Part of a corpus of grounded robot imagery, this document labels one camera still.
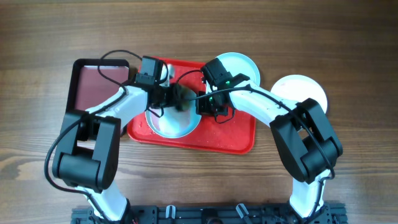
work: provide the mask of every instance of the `red tray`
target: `red tray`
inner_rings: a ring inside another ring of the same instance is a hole
[[[171,83],[183,73],[204,66],[201,62],[186,62],[169,58],[162,58],[162,60],[175,68],[175,77],[171,79]],[[205,85],[201,82],[202,76],[199,72],[191,73],[181,79],[180,84],[191,88],[196,93],[205,91]],[[230,118],[231,113],[232,110],[229,108],[228,117],[219,116],[218,120]],[[202,116],[195,130],[177,139],[163,138],[154,133],[148,126],[144,113],[136,116],[127,126],[130,138],[138,142],[230,154],[248,153],[253,148],[255,132],[256,119],[242,111],[236,111],[235,117],[224,124],[216,123],[212,116]]]

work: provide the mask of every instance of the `brown floor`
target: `brown floor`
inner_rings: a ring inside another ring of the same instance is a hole
[[[69,223],[87,205],[51,188],[43,159],[72,63],[113,49],[201,62],[242,52],[267,89],[285,75],[314,78],[344,146],[325,199],[345,203],[350,223],[398,222],[397,2],[51,2],[0,3],[0,223]],[[121,141],[117,182],[133,204],[285,202],[292,190],[260,123],[245,156]]]

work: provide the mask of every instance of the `floor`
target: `floor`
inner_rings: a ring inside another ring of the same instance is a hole
[[[46,182],[44,157],[73,62],[113,49],[199,62],[241,52],[266,89],[286,75],[312,77],[344,147],[324,198],[345,203],[350,223],[398,222],[398,2],[56,2],[0,3],[0,223],[69,223],[72,208],[88,205]],[[116,181],[136,205],[286,202],[292,191],[261,123],[244,156],[124,136]]]

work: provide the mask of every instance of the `round plate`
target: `round plate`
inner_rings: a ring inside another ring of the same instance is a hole
[[[196,93],[186,89],[187,98],[196,97]],[[201,116],[196,114],[195,100],[187,102],[187,110],[177,111],[174,106],[164,108],[164,115],[156,117],[150,111],[145,112],[145,118],[149,127],[158,135],[165,138],[180,138],[191,133],[199,124]],[[151,109],[157,114],[161,114],[160,109]]]
[[[298,102],[312,98],[321,105],[324,113],[328,109],[328,99],[323,88],[316,81],[304,75],[288,75],[281,78],[274,84],[271,93]]]
[[[232,76],[239,73],[247,75],[256,85],[260,85],[261,76],[257,65],[248,56],[236,52],[228,52],[217,56]],[[210,92],[209,84],[206,85],[206,92]]]

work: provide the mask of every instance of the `wooden floor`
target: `wooden floor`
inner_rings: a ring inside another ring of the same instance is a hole
[[[51,188],[43,160],[73,62],[113,49],[201,62],[241,52],[267,89],[312,77],[344,147],[325,199],[345,203],[350,223],[398,222],[397,1],[57,2],[0,3],[0,223],[69,223],[72,208],[88,205]],[[292,191],[261,123],[245,156],[124,136],[116,178],[136,205],[286,202]]]

